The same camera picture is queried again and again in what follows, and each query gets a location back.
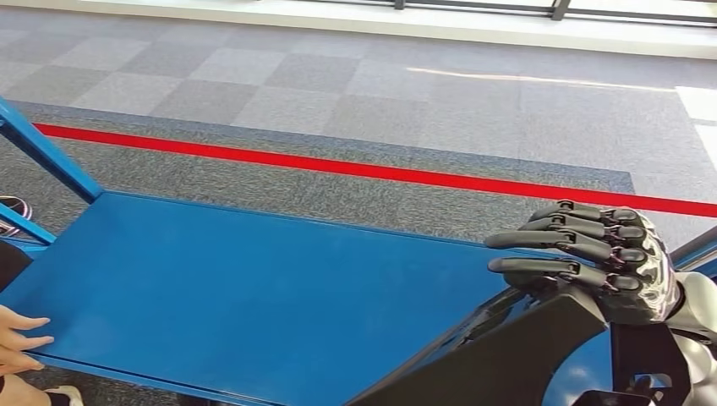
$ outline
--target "person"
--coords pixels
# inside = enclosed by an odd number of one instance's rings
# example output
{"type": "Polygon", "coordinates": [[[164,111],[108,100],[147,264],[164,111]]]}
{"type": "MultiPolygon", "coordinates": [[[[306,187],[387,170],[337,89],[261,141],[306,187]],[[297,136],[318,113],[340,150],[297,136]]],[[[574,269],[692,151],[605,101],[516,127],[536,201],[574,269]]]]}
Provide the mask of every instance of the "person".
{"type": "MultiPolygon", "coordinates": [[[[32,208],[14,196],[0,196],[0,204],[30,219],[32,208]]],[[[0,236],[9,237],[19,230],[0,222],[0,236]]],[[[10,284],[28,265],[30,258],[13,245],[0,240],[0,291],[10,284]]],[[[54,337],[26,337],[19,331],[30,331],[50,322],[47,317],[29,318],[0,304],[0,406],[83,406],[76,387],[61,386],[41,391],[15,374],[42,370],[44,365],[23,351],[54,341],[54,337]]]]}

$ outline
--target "baseboard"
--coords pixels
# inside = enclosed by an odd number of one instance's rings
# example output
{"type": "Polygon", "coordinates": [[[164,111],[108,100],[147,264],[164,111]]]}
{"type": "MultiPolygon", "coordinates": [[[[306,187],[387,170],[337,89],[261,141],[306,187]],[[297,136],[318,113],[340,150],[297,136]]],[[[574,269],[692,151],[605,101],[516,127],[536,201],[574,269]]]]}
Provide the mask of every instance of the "baseboard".
{"type": "Polygon", "coordinates": [[[0,5],[717,59],[714,29],[299,0],[0,0],[0,5]]]}

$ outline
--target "human hand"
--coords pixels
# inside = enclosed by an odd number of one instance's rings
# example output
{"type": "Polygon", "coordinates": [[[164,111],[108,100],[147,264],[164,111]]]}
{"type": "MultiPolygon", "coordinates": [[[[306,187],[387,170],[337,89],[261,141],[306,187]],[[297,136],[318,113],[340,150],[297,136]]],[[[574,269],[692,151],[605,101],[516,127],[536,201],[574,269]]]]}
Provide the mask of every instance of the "human hand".
{"type": "Polygon", "coordinates": [[[17,374],[24,370],[41,370],[44,367],[28,355],[22,354],[22,351],[52,343],[55,339],[49,336],[27,338],[15,330],[32,330],[46,325],[49,321],[46,317],[24,317],[0,305],[0,376],[17,374]]]}

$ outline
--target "cart platform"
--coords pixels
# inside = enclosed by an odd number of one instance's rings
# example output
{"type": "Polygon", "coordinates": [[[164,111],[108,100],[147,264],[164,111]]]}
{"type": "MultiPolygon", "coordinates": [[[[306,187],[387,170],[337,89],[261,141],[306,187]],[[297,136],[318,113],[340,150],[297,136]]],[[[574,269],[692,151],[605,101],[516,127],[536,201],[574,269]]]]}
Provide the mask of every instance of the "cart platform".
{"type": "Polygon", "coordinates": [[[485,271],[498,255],[105,191],[0,298],[52,319],[33,332],[57,338],[34,353],[49,365],[233,403],[335,406],[503,289],[485,271]]]}

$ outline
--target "robotic hand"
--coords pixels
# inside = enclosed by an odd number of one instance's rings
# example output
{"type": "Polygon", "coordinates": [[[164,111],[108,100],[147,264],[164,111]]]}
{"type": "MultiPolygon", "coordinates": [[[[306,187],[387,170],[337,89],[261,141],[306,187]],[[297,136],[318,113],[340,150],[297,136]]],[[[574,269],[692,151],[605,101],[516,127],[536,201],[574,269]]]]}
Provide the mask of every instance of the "robotic hand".
{"type": "Polygon", "coordinates": [[[518,231],[492,235],[485,244],[497,249],[552,248],[574,255],[500,258],[488,269],[528,291],[579,284],[596,298],[608,321],[661,323],[682,302],[675,270],[654,225],[629,208],[599,210],[561,200],[536,211],[518,231]]]}

